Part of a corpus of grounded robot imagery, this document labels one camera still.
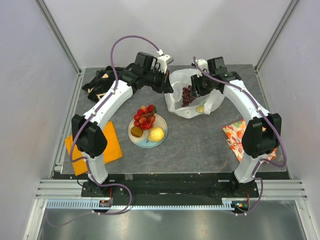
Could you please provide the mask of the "red fake cherry bunch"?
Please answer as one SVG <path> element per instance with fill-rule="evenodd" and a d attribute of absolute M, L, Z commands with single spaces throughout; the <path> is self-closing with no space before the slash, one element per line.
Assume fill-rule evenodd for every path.
<path fill-rule="evenodd" d="M 141 106 L 133 117 L 133 125 L 142 130 L 152 129 L 156 121 L 156 113 L 157 109 L 153 104 Z"/>

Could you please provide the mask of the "dark red fake grapes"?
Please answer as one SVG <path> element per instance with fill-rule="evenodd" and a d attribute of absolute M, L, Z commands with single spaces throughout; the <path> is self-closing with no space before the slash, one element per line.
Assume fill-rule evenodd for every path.
<path fill-rule="evenodd" d="M 191 96 L 191 90 L 192 86 L 189 85 L 188 87 L 184 87 L 182 89 L 182 107 L 187 107 L 189 106 L 195 99 L 196 97 Z"/>

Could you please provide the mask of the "brown fake kiwi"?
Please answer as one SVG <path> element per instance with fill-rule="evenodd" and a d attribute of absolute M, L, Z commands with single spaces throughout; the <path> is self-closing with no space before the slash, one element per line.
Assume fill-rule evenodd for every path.
<path fill-rule="evenodd" d="M 139 126 L 133 126 L 130 129 L 130 133 L 132 136 L 136 137 L 136 138 L 141 138 L 144 134 L 144 130 L 141 129 Z"/>

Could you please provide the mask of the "white plastic bag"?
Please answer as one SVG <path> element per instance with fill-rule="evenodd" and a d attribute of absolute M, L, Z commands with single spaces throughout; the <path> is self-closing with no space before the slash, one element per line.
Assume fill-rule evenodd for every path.
<path fill-rule="evenodd" d="M 183 88 L 191 85 L 191 76 L 196 75 L 195 69 L 176 70 L 169 76 L 173 93 L 164 95 L 167 109 L 179 117 L 191 119 L 199 115 L 209 115 L 222 104 L 225 96 L 219 90 L 212 90 L 205 96 L 196 97 L 189 105 L 183 106 Z"/>

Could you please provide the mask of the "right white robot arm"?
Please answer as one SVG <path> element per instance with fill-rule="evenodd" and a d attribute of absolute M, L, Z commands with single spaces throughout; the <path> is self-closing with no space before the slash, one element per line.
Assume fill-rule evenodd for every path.
<path fill-rule="evenodd" d="M 244 154 L 239 166 L 233 172 L 234 181 L 229 191 L 235 197 L 247 191 L 262 162 L 281 143 L 282 118 L 265 109 L 246 88 L 235 71 L 228 71 L 222 57 L 209 60 L 193 59 L 197 74 L 191 77 L 192 95 L 197 97 L 219 91 L 228 98 L 242 115 L 246 129 L 241 139 Z"/>

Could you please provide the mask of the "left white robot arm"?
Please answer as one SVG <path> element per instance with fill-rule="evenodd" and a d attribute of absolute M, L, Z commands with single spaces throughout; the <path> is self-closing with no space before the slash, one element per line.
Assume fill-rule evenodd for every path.
<path fill-rule="evenodd" d="M 105 167 L 103 152 L 107 148 L 107 138 L 103 130 L 118 108 L 137 90 L 144 86 L 151 87 L 160 94 L 172 93 L 168 65 L 174 58 L 168 54 L 154 57 L 145 52 L 136 55 L 134 63 L 120 72 L 116 80 L 98 103 L 83 115 L 74 115 L 71 119 L 72 148 L 77 148 L 84 160 L 88 177 L 93 181 L 92 191 L 99 197 L 106 196 L 110 185 L 106 182 L 108 172 Z"/>

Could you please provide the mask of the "yellow fake lemon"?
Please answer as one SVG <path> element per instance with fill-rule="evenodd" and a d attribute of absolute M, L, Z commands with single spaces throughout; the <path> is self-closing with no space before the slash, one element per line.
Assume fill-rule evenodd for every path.
<path fill-rule="evenodd" d="M 166 134 L 161 127 L 153 127 L 148 135 L 147 140 L 151 142 L 161 142 Z"/>

